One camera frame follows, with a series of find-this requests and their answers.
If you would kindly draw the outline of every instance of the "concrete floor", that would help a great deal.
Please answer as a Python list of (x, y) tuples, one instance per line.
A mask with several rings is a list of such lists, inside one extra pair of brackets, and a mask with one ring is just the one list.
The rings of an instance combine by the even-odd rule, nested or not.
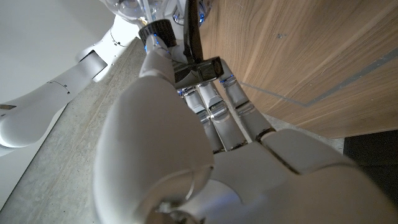
[[(135, 40), (102, 82), (79, 94), (53, 130), (0, 211), (0, 223), (94, 223), (91, 173), (98, 136), (109, 107), (139, 74), (145, 52)], [(266, 116), (276, 130), (303, 131), (343, 151), (343, 139), (326, 139)]]

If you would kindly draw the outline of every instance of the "wood grain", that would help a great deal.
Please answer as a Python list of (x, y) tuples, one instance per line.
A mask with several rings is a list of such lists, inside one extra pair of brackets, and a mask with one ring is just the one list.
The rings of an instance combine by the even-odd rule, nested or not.
[(398, 0), (219, 0), (201, 41), (239, 81), (299, 103), (244, 86), (263, 113), (327, 137), (398, 129), (395, 59), (302, 106), (398, 48)]

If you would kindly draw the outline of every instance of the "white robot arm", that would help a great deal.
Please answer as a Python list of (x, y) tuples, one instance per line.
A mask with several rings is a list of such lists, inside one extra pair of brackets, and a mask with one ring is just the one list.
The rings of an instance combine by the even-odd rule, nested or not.
[(80, 52), (78, 63), (38, 89), (0, 105), (0, 146), (16, 149), (38, 141), (55, 113), (84, 90), (100, 81), (137, 37), (138, 26), (119, 16), (96, 44)]

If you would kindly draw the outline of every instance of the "white wall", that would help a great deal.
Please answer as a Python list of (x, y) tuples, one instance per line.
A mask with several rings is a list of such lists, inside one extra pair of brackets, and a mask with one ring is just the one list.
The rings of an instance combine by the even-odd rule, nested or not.
[[(0, 103), (36, 89), (75, 65), (75, 55), (99, 41), (113, 18), (99, 0), (1, 1)], [(4, 155), (0, 156), (0, 209), (43, 140), (6, 155), (0, 149)]]

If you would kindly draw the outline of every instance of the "glass dome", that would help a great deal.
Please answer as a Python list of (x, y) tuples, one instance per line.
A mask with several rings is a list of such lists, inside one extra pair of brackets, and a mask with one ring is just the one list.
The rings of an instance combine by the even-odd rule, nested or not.
[(102, 0), (106, 7), (123, 19), (146, 25), (164, 18), (164, 11), (169, 0)]

